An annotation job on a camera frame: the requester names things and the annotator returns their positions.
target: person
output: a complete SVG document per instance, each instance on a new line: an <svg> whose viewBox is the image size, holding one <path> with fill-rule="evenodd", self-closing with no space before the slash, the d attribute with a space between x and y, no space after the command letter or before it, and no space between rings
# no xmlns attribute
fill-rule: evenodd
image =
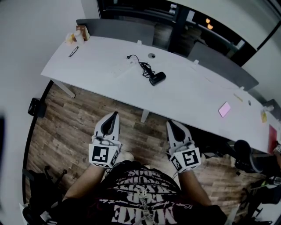
<svg viewBox="0 0 281 225"><path fill-rule="evenodd" d="M193 171L168 175L133 159L105 169L90 165L50 216L61 224L224 224Z"/></svg>

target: black t-shirt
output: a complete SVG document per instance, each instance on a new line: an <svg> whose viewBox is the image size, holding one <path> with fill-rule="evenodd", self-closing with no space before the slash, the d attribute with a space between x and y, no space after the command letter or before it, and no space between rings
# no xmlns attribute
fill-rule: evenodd
<svg viewBox="0 0 281 225"><path fill-rule="evenodd" d="M51 216L59 224L224 224L218 206L204 207L181 195L166 174L145 167L110 173L100 187L83 199L67 199Z"/></svg>

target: pink phone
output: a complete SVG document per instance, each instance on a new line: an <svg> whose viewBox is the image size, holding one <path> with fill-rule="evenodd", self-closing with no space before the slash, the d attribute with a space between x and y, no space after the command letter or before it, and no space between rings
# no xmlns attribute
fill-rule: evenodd
<svg viewBox="0 0 281 225"><path fill-rule="evenodd" d="M228 113L230 110L230 105L228 102L224 103L224 105L219 109L219 113L222 117L225 117L225 115Z"/></svg>

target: ceiling light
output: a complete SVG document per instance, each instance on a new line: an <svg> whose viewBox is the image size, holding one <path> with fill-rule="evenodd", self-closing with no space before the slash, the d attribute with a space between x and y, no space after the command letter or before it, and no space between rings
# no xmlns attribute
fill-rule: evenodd
<svg viewBox="0 0 281 225"><path fill-rule="evenodd" d="M212 26L211 24L208 24L207 27L208 27L208 29L210 29L210 30L213 29L213 26Z"/></svg>

